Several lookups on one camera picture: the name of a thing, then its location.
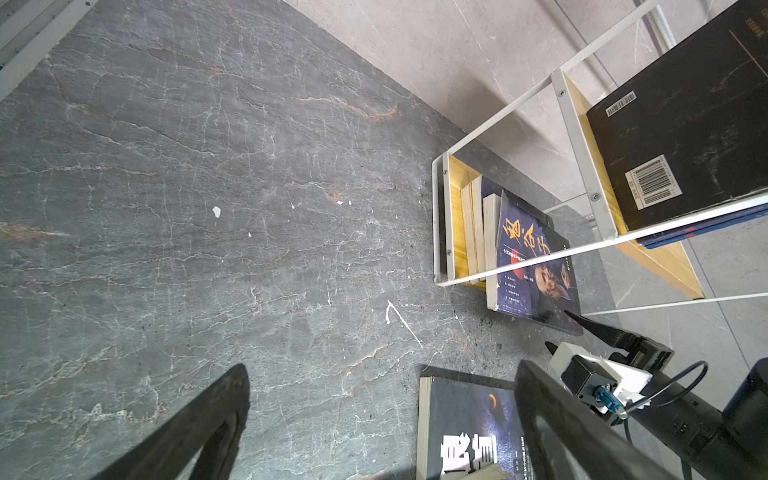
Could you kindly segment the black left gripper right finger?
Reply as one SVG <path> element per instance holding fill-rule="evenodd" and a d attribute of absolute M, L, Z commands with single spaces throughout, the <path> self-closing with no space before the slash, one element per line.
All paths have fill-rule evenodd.
<path fill-rule="evenodd" d="M 673 476 L 606 426 L 550 375 L 522 360 L 515 399 L 537 479 L 671 479 Z"/>

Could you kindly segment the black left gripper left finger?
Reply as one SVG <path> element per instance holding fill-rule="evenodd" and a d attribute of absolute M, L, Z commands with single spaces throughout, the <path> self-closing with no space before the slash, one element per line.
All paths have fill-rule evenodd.
<path fill-rule="evenodd" d="M 227 479 L 250 407 L 246 366 L 232 366 L 96 479 L 175 479 L 193 463 L 192 479 Z"/>

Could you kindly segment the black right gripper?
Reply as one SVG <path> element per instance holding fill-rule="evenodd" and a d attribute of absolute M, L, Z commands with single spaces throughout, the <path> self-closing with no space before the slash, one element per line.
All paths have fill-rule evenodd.
<path fill-rule="evenodd" d="M 757 361 L 720 411 L 662 372 L 673 351 L 647 337 L 566 310 L 583 329 L 611 348 L 610 358 L 652 374 L 641 391 L 651 400 L 628 418 L 654 435 L 706 479 L 767 477 L 767 360 Z M 554 355 L 558 346 L 545 347 Z"/>

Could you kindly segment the dark portrait book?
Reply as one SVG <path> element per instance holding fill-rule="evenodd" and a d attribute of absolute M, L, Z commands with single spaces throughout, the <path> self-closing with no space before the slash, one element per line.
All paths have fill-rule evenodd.
<path fill-rule="evenodd" d="M 483 175 L 476 176 L 471 182 L 471 204 L 472 204 L 472 220 L 473 220 L 473 233 L 475 237 L 475 245 L 477 249 L 477 270 L 479 272 L 490 270 L 490 267 L 486 265 L 485 260 L 485 235 L 484 235 L 484 221 L 483 221 L 483 199 L 491 194 L 501 196 L 506 193 L 512 202 L 518 207 L 523 208 L 526 212 L 533 215 L 536 219 L 543 221 L 547 226 L 553 227 L 554 222 L 552 218 L 545 214 L 543 211 L 537 209 L 532 204 L 523 200 L 521 197 L 513 194 L 511 191 L 503 188 L 493 180 L 484 177 Z"/>
<path fill-rule="evenodd" d="M 580 312 L 572 260 L 547 259 L 570 248 L 568 240 L 513 202 L 511 195 L 483 199 L 484 260 L 487 270 L 537 259 L 537 264 L 492 274 L 485 280 L 487 308 L 580 336 L 570 315 Z"/>

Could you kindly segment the navy book yin-yang cover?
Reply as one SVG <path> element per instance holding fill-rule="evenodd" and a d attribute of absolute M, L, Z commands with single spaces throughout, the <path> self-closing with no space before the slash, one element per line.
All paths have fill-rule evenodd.
<path fill-rule="evenodd" d="M 767 205 L 762 204 L 749 209 L 740 210 L 712 219 L 696 222 L 687 226 L 656 233 L 638 238 L 636 242 L 646 249 L 652 250 L 672 243 L 690 239 L 697 235 L 714 232 L 726 227 L 744 223 L 767 215 Z"/>

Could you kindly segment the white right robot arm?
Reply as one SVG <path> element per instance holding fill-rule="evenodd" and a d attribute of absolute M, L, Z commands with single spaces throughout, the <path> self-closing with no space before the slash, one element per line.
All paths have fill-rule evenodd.
<path fill-rule="evenodd" d="M 565 388 L 602 421 L 638 423 L 680 458 L 686 478 L 692 472 L 706 479 L 766 478 L 766 359 L 754 364 L 719 410 L 693 392 L 709 370 L 707 362 L 670 377 L 663 370 L 674 352 L 666 345 L 581 315 L 570 317 L 615 350 L 603 358 L 567 342 L 545 344 Z"/>

